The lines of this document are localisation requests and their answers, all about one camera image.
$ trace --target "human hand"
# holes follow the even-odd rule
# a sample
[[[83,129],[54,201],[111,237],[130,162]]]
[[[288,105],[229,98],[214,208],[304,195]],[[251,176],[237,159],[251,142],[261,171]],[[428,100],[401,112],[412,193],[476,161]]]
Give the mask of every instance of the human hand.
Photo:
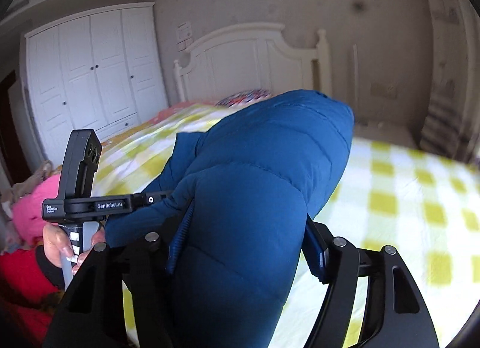
[[[98,242],[105,241],[105,231],[100,229],[92,236],[92,247]],[[43,228],[43,248],[46,258],[55,266],[62,267],[61,256],[72,257],[74,254],[70,239],[67,234],[58,226],[47,223]],[[73,267],[75,275],[80,265],[85,261],[89,251],[78,256],[77,265]]]

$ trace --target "gray handle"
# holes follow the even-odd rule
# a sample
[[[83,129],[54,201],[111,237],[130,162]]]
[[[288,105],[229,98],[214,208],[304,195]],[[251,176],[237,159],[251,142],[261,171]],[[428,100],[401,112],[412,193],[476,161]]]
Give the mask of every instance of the gray handle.
[[[71,269],[76,265],[77,257],[85,251],[92,248],[92,236],[100,229],[97,221],[84,222],[80,225],[59,225],[67,236],[70,238],[73,246],[73,257],[61,257],[61,268],[63,271],[63,280],[65,281],[65,289],[70,285],[74,278]]]

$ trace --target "brown door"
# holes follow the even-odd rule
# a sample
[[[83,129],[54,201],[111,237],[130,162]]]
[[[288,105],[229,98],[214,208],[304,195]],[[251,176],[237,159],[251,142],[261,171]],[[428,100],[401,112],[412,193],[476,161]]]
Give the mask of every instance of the brown door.
[[[7,176],[12,183],[21,183],[32,174],[18,141],[11,116],[8,89],[15,83],[15,71],[0,82],[0,149],[5,160]]]

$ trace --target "wardrobe door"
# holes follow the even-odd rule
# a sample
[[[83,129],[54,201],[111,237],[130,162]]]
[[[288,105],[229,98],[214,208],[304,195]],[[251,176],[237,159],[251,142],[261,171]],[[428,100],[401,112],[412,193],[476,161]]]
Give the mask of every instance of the wardrobe door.
[[[158,59],[152,9],[129,8],[121,12],[133,94],[138,115],[141,121],[145,122],[168,107]]]
[[[60,57],[65,93],[76,129],[100,129],[107,123],[95,82],[90,18],[59,26]]]
[[[122,38],[120,11],[94,14],[92,43],[100,95],[109,123],[136,113]]]
[[[73,130],[60,67],[59,27],[28,38],[28,88],[46,157],[54,167],[63,163]]]

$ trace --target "metal bolt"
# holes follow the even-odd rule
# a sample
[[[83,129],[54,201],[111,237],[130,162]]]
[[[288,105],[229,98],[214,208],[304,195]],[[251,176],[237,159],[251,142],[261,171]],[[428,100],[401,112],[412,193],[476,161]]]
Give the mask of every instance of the metal bolt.
[[[388,254],[396,254],[397,250],[392,245],[385,245],[385,252]]]
[[[147,233],[147,235],[145,236],[145,240],[147,240],[148,242],[155,242],[158,240],[158,233],[157,232],[150,232],[150,233]]]
[[[343,237],[335,237],[333,239],[333,244],[337,245],[337,247],[344,247],[347,242],[346,239],[344,239]]]
[[[93,247],[95,252],[103,252],[106,249],[107,245],[104,242],[98,242]]]

